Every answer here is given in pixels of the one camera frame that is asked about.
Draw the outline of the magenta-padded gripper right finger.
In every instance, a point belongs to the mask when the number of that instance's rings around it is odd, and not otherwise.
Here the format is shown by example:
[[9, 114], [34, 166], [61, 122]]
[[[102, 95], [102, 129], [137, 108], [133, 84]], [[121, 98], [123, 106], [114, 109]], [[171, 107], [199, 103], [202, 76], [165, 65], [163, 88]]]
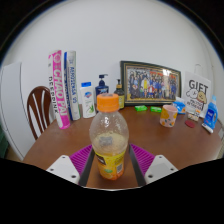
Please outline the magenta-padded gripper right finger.
[[153, 183], [178, 171], [165, 156], [153, 155], [134, 144], [129, 145], [129, 155], [139, 186]]

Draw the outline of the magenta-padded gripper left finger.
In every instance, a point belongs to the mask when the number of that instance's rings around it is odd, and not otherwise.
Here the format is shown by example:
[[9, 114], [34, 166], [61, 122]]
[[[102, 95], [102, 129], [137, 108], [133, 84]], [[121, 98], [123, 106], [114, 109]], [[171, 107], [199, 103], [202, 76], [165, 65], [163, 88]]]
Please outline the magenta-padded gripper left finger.
[[47, 171], [74, 184], [85, 187], [88, 182], [93, 158], [94, 151], [92, 146], [88, 145], [71, 156], [61, 155]]

